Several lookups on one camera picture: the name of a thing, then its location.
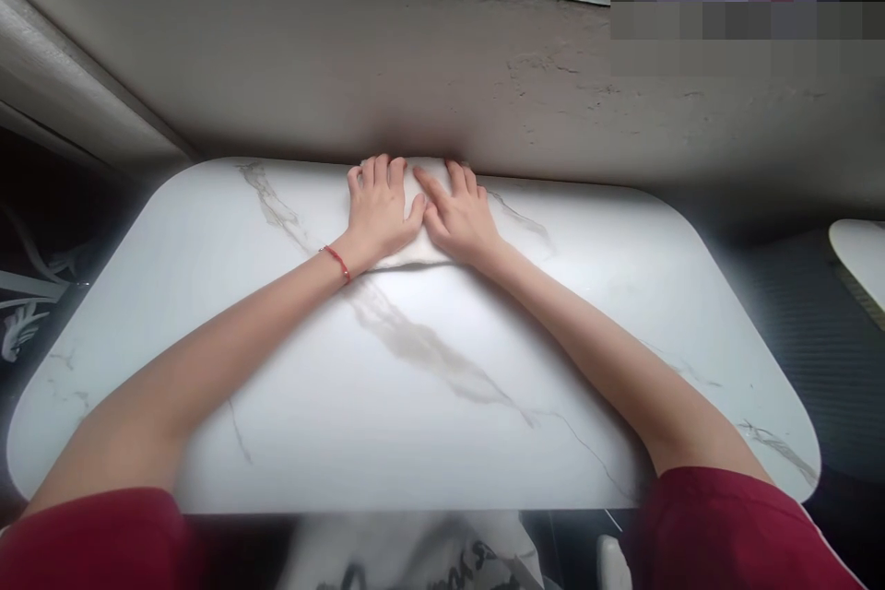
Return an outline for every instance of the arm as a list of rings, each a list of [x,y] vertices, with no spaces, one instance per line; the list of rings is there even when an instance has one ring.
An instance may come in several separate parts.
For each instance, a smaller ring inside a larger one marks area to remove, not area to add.
[[[382,155],[348,173],[350,221],[331,247],[351,277],[418,234],[424,198],[403,220],[405,165],[394,159],[388,168]],[[77,427],[25,515],[108,490],[171,490],[196,428],[345,283],[338,262],[320,252],[161,353]]]
[[[451,196],[426,172],[417,172],[432,201],[424,213],[431,239],[507,290],[548,329],[639,434],[658,475],[678,466],[709,466],[772,482],[737,429],[703,395],[505,242],[476,175],[454,162],[448,166]]]

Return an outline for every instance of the red string bracelet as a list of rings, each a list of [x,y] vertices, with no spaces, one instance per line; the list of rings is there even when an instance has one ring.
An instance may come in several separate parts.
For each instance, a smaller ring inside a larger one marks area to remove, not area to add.
[[[348,281],[348,283],[350,283],[350,270],[348,270],[348,267],[344,264],[344,259],[338,255],[338,252],[328,245],[320,249],[320,251],[328,251],[332,255],[332,257],[341,264],[341,270],[344,272],[344,278]]]

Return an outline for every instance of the left hand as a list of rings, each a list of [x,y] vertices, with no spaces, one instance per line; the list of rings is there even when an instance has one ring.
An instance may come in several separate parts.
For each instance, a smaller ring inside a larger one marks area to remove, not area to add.
[[[424,218],[424,194],[415,196],[408,218],[403,219],[406,160],[383,154],[369,157],[348,172],[350,222],[331,246],[348,266],[352,277],[362,274],[385,256],[395,254],[415,239]]]

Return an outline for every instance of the forearm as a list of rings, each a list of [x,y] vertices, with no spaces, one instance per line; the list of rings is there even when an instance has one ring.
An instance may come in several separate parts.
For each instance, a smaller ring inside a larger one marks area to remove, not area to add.
[[[142,418],[158,434],[188,437],[344,284],[330,254],[313,256],[162,352],[90,416],[118,417],[124,409],[128,420]]]
[[[26,514],[98,490],[171,490],[193,431],[344,284],[322,252],[158,355],[84,419]]]
[[[642,342],[504,244],[478,267],[560,342],[642,439],[658,474],[716,466],[771,481],[737,429]]]

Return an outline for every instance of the white cloth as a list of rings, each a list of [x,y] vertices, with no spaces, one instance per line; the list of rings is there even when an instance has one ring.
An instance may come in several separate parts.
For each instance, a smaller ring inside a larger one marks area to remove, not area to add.
[[[518,512],[312,514],[277,590],[544,587]]]
[[[412,209],[412,201],[415,196],[424,193],[418,180],[415,179],[415,167],[420,166],[430,175],[440,181],[442,187],[450,194],[452,192],[452,180],[449,178],[449,170],[445,167],[444,159],[435,159],[432,157],[410,157],[406,159],[406,173],[403,178],[403,187],[406,190],[406,207],[403,218],[408,217],[408,213]],[[408,265],[438,265],[440,263],[451,263],[452,258],[436,248],[431,242],[427,229],[421,226],[418,237],[412,242],[404,246],[393,255],[382,258],[378,261],[372,270],[387,269],[390,267],[402,267]]]

